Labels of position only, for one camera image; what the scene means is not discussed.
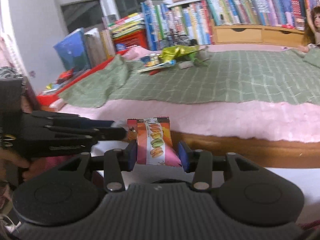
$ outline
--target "green macaron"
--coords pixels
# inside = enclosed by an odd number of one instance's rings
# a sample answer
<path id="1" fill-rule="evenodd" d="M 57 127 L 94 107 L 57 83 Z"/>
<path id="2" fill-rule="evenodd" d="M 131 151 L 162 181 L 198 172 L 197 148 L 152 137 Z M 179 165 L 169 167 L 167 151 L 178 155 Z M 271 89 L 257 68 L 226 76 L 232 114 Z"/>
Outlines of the green macaron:
<path id="1" fill-rule="evenodd" d="M 153 148 L 161 147 L 163 144 L 164 144 L 164 142 L 161 138 L 157 138 L 157 139 L 154 139 L 151 141 L 151 146 Z"/>

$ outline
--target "drawer handle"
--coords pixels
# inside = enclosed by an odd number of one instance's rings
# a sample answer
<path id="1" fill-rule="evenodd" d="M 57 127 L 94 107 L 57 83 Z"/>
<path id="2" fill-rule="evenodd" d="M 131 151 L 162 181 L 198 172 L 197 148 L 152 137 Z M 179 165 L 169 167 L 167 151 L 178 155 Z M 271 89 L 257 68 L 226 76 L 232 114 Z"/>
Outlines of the drawer handle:
<path id="1" fill-rule="evenodd" d="M 244 30 L 246 30 L 247 28 L 231 28 L 231 30 L 235 31 L 235 32 L 243 32 Z"/>
<path id="2" fill-rule="evenodd" d="M 289 32 L 289 31 L 282 31 L 282 30 L 280 30 L 283 34 L 290 34 L 291 32 Z"/>

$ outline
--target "doll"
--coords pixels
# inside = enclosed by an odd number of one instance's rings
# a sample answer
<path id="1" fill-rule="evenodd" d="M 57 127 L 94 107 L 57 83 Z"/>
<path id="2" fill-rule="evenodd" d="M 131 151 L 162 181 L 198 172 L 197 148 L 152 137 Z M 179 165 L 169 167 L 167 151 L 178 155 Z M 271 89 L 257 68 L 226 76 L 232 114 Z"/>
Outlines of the doll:
<path id="1" fill-rule="evenodd" d="M 307 28 L 306 35 L 311 39 L 312 43 L 308 46 L 299 46 L 302 52 L 309 52 L 310 49 L 320 48 L 320 6 L 314 7 L 312 10 L 307 9 Z"/>

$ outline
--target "red tray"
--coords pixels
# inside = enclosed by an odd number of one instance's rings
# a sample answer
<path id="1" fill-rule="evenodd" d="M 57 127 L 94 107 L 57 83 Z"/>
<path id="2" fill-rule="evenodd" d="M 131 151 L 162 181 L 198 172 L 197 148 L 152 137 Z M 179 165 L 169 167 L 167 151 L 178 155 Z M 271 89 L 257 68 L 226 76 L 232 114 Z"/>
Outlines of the red tray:
<path id="1" fill-rule="evenodd" d="M 114 39 L 113 43 L 115 44 L 117 51 L 121 51 L 122 49 L 130 49 L 134 46 L 141 46 L 149 49 L 145 29 L 135 31 L 134 33 L 125 35 L 121 38 Z"/>
<path id="2" fill-rule="evenodd" d="M 117 52 L 117 54 L 120 55 L 124 55 L 128 50 L 122 50 Z M 41 106 L 49 106 L 51 105 L 53 102 L 57 101 L 59 99 L 58 95 L 63 92 L 64 90 L 66 90 L 67 88 L 71 87 L 72 85 L 74 85 L 75 83 L 77 83 L 78 81 L 84 79 L 85 77 L 91 75 L 92 73 L 95 73 L 99 70 L 104 69 L 111 61 L 113 60 L 113 57 L 108 59 L 107 61 L 101 63 L 100 65 L 90 69 L 89 71 L 87 71 L 86 73 L 82 74 L 81 76 L 77 77 L 75 80 L 73 80 L 72 82 L 70 82 L 68 85 L 66 85 L 65 87 L 63 87 L 61 90 L 59 90 L 58 92 L 56 92 L 55 94 L 52 95 L 38 95 L 37 96 L 37 100 L 39 102 L 39 104 Z"/>

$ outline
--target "pink sheet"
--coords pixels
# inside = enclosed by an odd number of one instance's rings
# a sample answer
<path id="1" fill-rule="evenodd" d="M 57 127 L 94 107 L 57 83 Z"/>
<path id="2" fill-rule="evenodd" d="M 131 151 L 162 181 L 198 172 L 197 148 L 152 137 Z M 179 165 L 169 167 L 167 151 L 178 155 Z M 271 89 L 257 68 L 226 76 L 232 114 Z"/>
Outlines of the pink sheet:
<path id="1" fill-rule="evenodd" d="M 281 51 L 281 46 L 226 44 L 214 45 L 211 51 L 224 50 Z M 149 54 L 143 48 L 130 51 L 130 58 Z M 111 100 L 100 108 L 66 105 L 61 112 L 100 120 L 126 120 L 169 116 L 171 130 L 198 135 L 320 142 L 320 106 L 310 103 L 290 105 L 286 102 L 242 103 L 212 102 L 182 105 L 158 101 Z"/>

